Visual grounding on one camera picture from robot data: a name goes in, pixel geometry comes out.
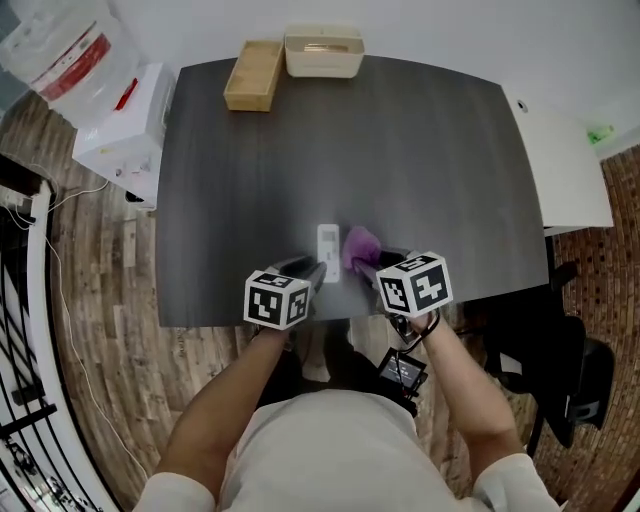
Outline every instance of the white device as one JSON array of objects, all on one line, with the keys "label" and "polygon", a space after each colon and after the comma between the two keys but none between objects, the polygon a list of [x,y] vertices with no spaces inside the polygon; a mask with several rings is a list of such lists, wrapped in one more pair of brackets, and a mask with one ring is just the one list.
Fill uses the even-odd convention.
[{"label": "white device", "polygon": [[433,252],[379,270],[376,278],[389,313],[416,318],[453,300],[447,263]]},{"label": "white device", "polygon": [[139,70],[122,110],[76,134],[73,159],[156,206],[166,115],[175,79],[162,64]]},{"label": "white device", "polygon": [[340,281],[340,227],[337,224],[318,226],[318,262],[327,264],[325,283]]},{"label": "white device", "polygon": [[244,319],[284,330],[309,315],[311,282],[256,270],[244,287]]}]

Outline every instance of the red label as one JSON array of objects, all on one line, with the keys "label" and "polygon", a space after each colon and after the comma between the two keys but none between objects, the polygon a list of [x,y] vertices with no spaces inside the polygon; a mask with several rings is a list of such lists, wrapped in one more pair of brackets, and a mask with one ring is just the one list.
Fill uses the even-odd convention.
[{"label": "red label", "polygon": [[98,38],[85,50],[62,75],[54,82],[39,91],[40,95],[47,101],[57,100],[60,96],[75,87],[89,72],[96,67],[98,62],[107,54],[111,48],[111,43],[104,34]]}]

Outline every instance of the wooden box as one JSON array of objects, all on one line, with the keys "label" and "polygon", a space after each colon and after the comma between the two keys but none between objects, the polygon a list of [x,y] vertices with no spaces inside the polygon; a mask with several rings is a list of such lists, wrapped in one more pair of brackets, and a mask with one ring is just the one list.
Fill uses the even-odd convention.
[{"label": "wooden box", "polygon": [[283,46],[282,41],[245,42],[224,89],[229,110],[271,110],[282,68]]}]

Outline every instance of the white cabinet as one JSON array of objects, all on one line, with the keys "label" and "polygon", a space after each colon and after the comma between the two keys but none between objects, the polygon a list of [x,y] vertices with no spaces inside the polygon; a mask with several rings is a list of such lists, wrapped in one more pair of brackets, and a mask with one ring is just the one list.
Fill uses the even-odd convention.
[{"label": "white cabinet", "polygon": [[141,68],[122,110],[94,128],[78,130],[73,159],[155,206],[174,87],[173,74],[162,64]]},{"label": "white cabinet", "polygon": [[600,162],[577,120],[503,87],[522,136],[545,235],[613,226]]}]

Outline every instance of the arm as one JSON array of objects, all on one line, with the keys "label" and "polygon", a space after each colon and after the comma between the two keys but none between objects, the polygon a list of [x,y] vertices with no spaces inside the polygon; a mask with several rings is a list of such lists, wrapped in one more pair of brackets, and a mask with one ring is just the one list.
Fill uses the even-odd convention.
[{"label": "arm", "polygon": [[196,480],[219,502],[229,454],[253,415],[286,339],[286,332],[263,330],[202,388],[176,423],[155,473]]},{"label": "arm", "polygon": [[[412,320],[416,331],[427,317]],[[494,462],[522,452],[509,403],[444,319],[424,340],[453,424],[469,448],[473,481]]]}]

